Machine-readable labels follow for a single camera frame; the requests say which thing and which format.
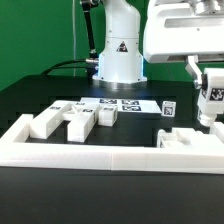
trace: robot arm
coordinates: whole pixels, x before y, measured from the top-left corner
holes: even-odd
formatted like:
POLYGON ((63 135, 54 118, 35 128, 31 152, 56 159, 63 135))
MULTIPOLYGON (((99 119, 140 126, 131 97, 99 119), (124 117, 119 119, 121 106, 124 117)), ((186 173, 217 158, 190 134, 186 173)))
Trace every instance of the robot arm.
POLYGON ((98 73, 93 76, 93 83, 114 89, 145 86, 147 79, 143 77, 143 57, 138 49, 140 14, 137 9, 126 0, 81 2, 87 3, 87 16, 88 9, 99 2, 103 3, 106 11, 105 48, 99 55, 98 73))
POLYGON ((144 33, 148 62, 186 62, 200 90, 202 125, 210 127, 224 112, 224 69, 205 69, 198 62, 224 61, 223 0, 151 0, 144 33))

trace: white wall piece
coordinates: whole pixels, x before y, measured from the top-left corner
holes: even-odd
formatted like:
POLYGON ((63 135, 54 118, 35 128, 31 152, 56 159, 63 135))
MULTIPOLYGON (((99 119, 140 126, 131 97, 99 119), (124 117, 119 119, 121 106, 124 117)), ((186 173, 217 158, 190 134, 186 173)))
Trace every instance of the white wall piece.
POLYGON ((224 149, 224 144, 216 135, 196 132, 192 128, 172 128, 172 133, 164 130, 158 132, 158 148, 204 148, 204 150, 224 149))
POLYGON ((0 143, 0 166, 110 170, 111 152, 103 146, 0 143))
POLYGON ((117 106, 104 106, 99 111, 98 124, 112 127, 117 120, 117 106))
POLYGON ((29 125, 32 120, 32 114, 22 114, 1 137, 0 142, 25 142, 30 134, 29 125))
POLYGON ((113 152, 111 170, 224 174, 224 150, 123 147, 113 152))
POLYGON ((56 101, 30 123, 30 136, 32 138, 47 139, 62 123, 63 113, 69 110, 71 110, 70 103, 56 101))

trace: black table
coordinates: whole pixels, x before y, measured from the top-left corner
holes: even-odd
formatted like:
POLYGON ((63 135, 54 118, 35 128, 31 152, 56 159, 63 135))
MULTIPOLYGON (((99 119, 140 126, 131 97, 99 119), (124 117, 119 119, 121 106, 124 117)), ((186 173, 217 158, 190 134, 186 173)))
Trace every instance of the black table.
MULTIPOLYGON (((108 90, 85 78, 28 76, 0 92, 0 135, 23 113, 80 97, 176 101, 175 118, 119 113, 113 128, 95 126, 84 144, 155 146, 161 128, 194 127, 191 83, 148 82, 145 89, 108 90)), ((66 124, 47 140, 66 144, 66 124)), ((0 168, 0 223, 223 223, 222 175, 0 168)))

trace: white block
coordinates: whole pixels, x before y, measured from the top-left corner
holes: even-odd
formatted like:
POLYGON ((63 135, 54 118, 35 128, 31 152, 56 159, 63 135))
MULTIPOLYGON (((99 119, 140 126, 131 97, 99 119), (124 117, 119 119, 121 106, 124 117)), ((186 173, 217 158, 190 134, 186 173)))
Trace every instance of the white block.
POLYGON ((30 122, 33 120, 32 114, 23 114, 2 136, 1 142, 25 142, 30 134, 30 122))
POLYGON ((215 135, 193 134, 190 136, 190 142, 194 148, 204 147, 204 149, 223 148, 224 144, 215 135))
POLYGON ((62 123, 63 113, 71 110, 70 103, 54 103, 30 123, 32 138, 47 139, 49 135, 62 123))
POLYGON ((177 136, 177 141, 189 142, 190 136, 196 131, 193 128, 172 128, 172 133, 177 136))
POLYGON ((103 146, 0 143, 0 166, 110 170, 111 152, 103 146))
POLYGON ((117 106, 104 106, 99 111, 98 124, 103 126, 112 127, 117 120, 118 107, 117 106))
POLYGON ((116 150, 111 170, 224 173, 224 151, 210 148, 116 150))
POLYGON ((93 109, 83 109, 67 126, 67 140, 84 142, 96 123, 96 112, 93 109))
POLYGON ((176 102, 163 101, 162 105, 162 116, 164 117, 175 117, 176 102))
POLYGON ((210 128, 210 134, 216 135, 224 143, 224 124, 222 122, 215 122, 210 128))

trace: green wall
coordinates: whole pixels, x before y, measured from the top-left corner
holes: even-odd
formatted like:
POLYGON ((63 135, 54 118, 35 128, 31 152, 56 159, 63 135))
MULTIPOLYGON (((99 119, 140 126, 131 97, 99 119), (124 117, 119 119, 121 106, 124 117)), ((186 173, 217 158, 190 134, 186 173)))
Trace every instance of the green wall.
MULTIPOLYGON (((140 51, 148 0, 128 0, 141 13, 140 51)), ((76 58, 88 56, 84 16, 76 0, 76 58)), ((103 6, 91 11, 98 52, 104 48, 105 13, 103 6)), ((30 74, 39 74, 49 66, 73 59, 72 0, 0 1, 0 90, 30 74)), ((73 75, 73 71, 57 71, 73 75)), ((85 75, 83 70, 77 75, 85 75)), ((145 63, 149 79, 190 81, 184 64, 145 63)))

